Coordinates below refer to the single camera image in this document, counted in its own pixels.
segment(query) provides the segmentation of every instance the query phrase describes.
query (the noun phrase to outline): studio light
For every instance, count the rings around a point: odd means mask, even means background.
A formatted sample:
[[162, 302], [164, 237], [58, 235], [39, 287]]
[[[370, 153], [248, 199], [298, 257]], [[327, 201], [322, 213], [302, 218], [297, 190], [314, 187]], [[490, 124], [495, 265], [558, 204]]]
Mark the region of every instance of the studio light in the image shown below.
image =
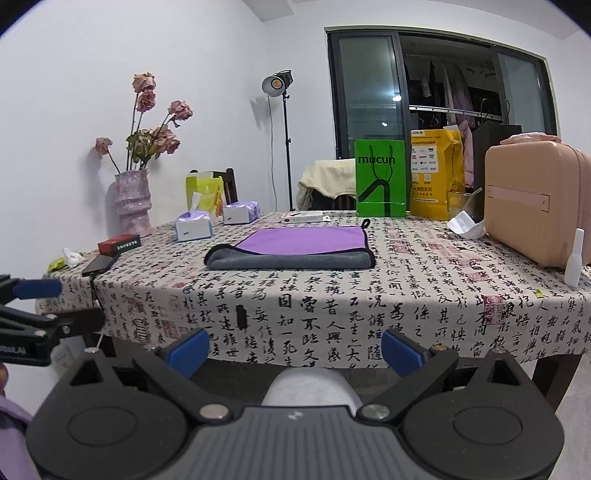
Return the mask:
[[270, 97], [279, 97], [285, 93], [294, 79], [291, 76], [291, 70], [277, 72], [262, 81], [262, 91]]
[[290, 212], [294, 210], [294, 202], [292, 199], [291, 192], [291, 163], [290, 163], [290, 143], [291, 138], [287, 131], [287, 99], [290, 97], [287, 95], [287, 89], [293, 83], [294, 79], [291, 76], [291, 70], [283, 70], [277, 72], [270, 77], [267, 77], [262, 81], [262, 91], [265, 92], [269, 97], [283, 96], [283, 120], [285, 123], [285, 159], [287, 160], [287, 186], [290, 194]]

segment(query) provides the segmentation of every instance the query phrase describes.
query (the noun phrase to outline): ceiling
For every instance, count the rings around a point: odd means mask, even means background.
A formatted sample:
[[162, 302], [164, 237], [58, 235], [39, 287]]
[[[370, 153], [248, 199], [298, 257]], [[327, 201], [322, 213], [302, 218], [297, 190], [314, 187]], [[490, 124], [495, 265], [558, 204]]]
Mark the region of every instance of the ceiling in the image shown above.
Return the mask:
[[[325, 0], [242, 0], [262, 21], [294, 15], [291, 4]], [[517, 20], [538, 28], [561, 40], [571, 36], [579, 27], [546, 0], [432, 0], [476, 8], [495, 15]]]

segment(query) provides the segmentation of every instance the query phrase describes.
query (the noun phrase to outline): white wall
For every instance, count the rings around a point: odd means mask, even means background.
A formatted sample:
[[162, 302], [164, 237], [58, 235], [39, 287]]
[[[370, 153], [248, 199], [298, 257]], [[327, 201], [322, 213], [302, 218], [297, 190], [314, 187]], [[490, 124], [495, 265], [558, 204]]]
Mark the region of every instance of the white wall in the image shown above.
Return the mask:
[[[22, 18], [0, 39], [0, 272], [39, 277], [63, 247], [90, 251], [118, 233], [115, 170], [90, 149], [110, 137], [124, 164], [134, 73], [156, 76], [146, 127], [172, 100], [195, 114], [151, 169], [152, 224], [186, 208], [192, 168], [233, 167], [239, 197], [268, 209], [266, 39], [241, 0], [46, 0]], [[9, 370], [8, 395], [35, 410], [53, 374]]]
[[[566, 41], [529, 25], [495, 14], [439, 1], [424, 0], [323, 0], [293, 6], [295, 15], [270, 20], [268, 26], [270, 66], [273, 71], [290, 68], [294, 84], [289, 93], [289, 120], [292, 143], [294, 185], [304, 168], [314, 160], [335, 157], [330, 73], [325, 27], [338, 25], [392, 25], [431, 28], [474, 35], [511, 45], [547, 58], [555, 88], [561, 134], [565, 141], [591, 152], [588, 135], [583, 135], [582, 105], [591, 106], [589, 92], [574, 89], [591, 43], [584, 34]], [[570, 51], [568, 42], [579, 50]], [[276, 138], [282, 138], [280, 129]], [[282, 145], [275, 149], [276, 161], [283, 164]], [[278, 177], [285, 185], [283, 175]]]

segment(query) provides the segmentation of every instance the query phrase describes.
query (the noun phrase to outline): purple towel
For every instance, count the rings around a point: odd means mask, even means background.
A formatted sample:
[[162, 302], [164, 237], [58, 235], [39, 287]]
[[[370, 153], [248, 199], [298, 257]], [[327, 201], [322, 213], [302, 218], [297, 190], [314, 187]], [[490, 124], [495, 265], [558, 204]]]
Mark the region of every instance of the purple towel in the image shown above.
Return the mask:
[[205, 255], [214, 270], [362, 269], [375, 266], [365, 228], [361, 226], [300, 226], [264, 228], [237, 245], [220, 244]]
[[40, 480], [25, 444], [30, 421], [25, 410], [0, 395], [0, 478]]

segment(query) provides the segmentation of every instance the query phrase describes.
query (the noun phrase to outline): tablecloth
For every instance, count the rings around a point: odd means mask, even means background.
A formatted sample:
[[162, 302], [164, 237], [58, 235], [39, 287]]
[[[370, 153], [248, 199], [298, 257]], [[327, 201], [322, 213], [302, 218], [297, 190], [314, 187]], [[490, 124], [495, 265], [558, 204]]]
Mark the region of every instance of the tablecloth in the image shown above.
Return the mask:
[[[333, 224], [360, 225], [354, 212], [330, 212]], [[579, 288], [559, 270], [539, 268], [489, 238], [464, 240], [443, 222], [371, 220], [377, 265], [365, 271], [208, 271], [205, 253], [259, 228], [280, 227], [280, 213], [250, 225], [215, 227], [214, 237], [176, 243], [172, 223], [142, 239], [96, 280], [105, 332], [166, 344], [194, 327], [207, 329], [210, 357], [318, 367], [385, 367], [381, 336], [393, 328], [429, 347], [462, 356], [491, 347], [519, 361], [586, 352], [591, 342], [591, 280]], [[307, 228], [310, 225], [281, 226]], [[91, 305], [80, 266], [58, 271], [62, 295], [45, 312]]]

